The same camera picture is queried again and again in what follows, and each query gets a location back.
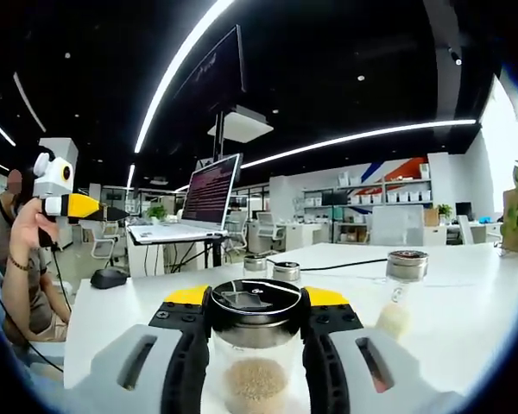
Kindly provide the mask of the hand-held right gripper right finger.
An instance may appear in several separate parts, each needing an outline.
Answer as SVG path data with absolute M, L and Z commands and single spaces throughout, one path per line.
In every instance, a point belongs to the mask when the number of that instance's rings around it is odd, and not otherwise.
M 455 413 L 458 395 L 439 392 L 393 338 L 365 328 L 339 293 L 302 288 L 303 367 L 313 413 Z

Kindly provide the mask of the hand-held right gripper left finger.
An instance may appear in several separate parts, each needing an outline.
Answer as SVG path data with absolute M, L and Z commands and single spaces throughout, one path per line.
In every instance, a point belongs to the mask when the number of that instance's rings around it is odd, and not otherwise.
M 92 358 L 73 390 L 97 413 L 199 413 L 209 364 L 212 289 L 173 292 L 149 324 L 136 324 Z

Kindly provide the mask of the person's left hand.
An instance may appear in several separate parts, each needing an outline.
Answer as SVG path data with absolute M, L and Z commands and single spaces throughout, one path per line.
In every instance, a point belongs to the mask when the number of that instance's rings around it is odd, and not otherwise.
M 51 222 L 42 214 L 42 201 L 33 198 L 18 212 L 9 239 L 9 255 L 19 264 L 25 265 L 28 253 L 41 246 L 39 231 L 42 230 L 52 242 L 59 234 L 58 224 Z

